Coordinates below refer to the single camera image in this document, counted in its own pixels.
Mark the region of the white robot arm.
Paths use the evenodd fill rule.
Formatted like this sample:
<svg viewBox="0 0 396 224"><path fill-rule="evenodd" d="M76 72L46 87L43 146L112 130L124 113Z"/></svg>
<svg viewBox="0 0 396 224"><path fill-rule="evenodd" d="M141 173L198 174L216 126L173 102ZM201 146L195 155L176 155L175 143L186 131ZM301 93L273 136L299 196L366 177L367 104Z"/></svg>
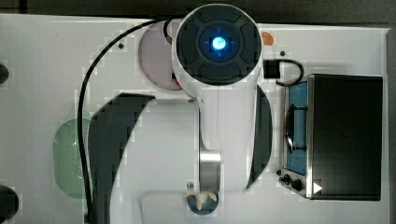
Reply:
<svg viewBox="0 0 396 224"><path fill-rule="evenodd" d="M243 10L225 4L196 8L172 40L173 69L182 90L199 107L198 184L194 213L214 211L223 190L248 189L266 165L258 139L268 101L258 85L263 41L258 25ZM122 93L104 105L90 126L95 224L137 224L139 181L116 187L122 148L152 95Z"/></svg>

